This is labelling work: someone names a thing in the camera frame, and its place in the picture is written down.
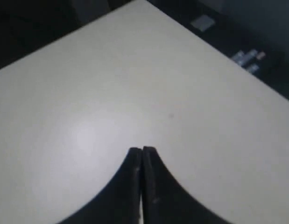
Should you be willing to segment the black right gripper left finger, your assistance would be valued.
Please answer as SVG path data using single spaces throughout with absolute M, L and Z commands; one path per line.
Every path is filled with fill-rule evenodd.
M 142 150 L 130 148 L 109 183 L 62 224 L 138 224 Z

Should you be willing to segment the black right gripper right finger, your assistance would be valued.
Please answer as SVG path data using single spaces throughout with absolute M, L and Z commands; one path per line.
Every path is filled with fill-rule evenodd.
M 154 147 L 143 148 L 141 171 L 145 224 L 226 223 L 178 183 Z

